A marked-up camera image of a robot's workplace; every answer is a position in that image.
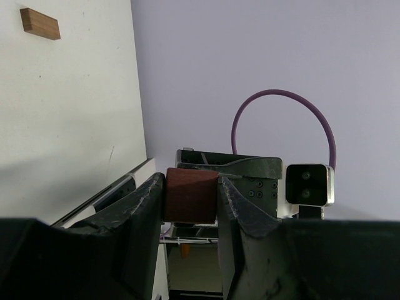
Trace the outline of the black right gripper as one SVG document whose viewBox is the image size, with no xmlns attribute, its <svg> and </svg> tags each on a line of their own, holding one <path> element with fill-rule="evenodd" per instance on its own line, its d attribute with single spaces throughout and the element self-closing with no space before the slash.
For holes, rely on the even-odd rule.
<svg viewBox="0 0 400 300">
<path fill-rule="evenodd" d="M 176 167 L 216 171 L 229 178 L 246 199 L 265 213 L 278 215 L 278 186 L 283 178 L 283 162 L 278 157 L 179 149 Z"/>
</svg>

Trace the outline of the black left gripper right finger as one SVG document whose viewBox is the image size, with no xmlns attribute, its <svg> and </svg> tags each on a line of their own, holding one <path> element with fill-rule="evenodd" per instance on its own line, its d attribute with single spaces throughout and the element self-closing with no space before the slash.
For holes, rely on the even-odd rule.
<svg viewBox="0 0 400 300">
<path fill-rule="evenodd" d="M 222 177 L 225 299 L 398 299 L 399 223 L 276 219 Z"/>
</svg>

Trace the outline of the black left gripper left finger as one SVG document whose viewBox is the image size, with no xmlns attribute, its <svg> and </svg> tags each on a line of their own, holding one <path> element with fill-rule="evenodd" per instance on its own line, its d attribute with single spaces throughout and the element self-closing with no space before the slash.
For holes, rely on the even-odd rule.
<svg viewBox="0 0 400 300">
<path fill-rule="evenodd" d="M 1 219 L 2 299 L 151 299 L 164 175 L 67 229 Z"/>
</svg>

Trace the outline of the reddish brown cube block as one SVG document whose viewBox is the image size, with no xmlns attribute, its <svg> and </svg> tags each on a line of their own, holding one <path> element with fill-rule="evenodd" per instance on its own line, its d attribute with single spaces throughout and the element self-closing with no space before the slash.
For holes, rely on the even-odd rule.
<svg viewBox="0 0 400 300">
<path fill-rule="evenodd" d="M 216 220 L 219 173 L 169 168 L 166 172 L 163 220 L 213 224 Z"/>
</svg>

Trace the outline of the walnut base block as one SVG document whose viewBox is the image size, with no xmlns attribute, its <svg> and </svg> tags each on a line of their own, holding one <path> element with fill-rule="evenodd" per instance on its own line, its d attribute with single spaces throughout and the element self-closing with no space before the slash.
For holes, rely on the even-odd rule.
<svg viewBox="0 0 400 300">
<path fill-rule="evenodd" d="M 31 8 L 19 10 L 23 29 L 26 33 L 40 36 L 53 41 L 60 40 L 58 20 Z"/>
</svg>

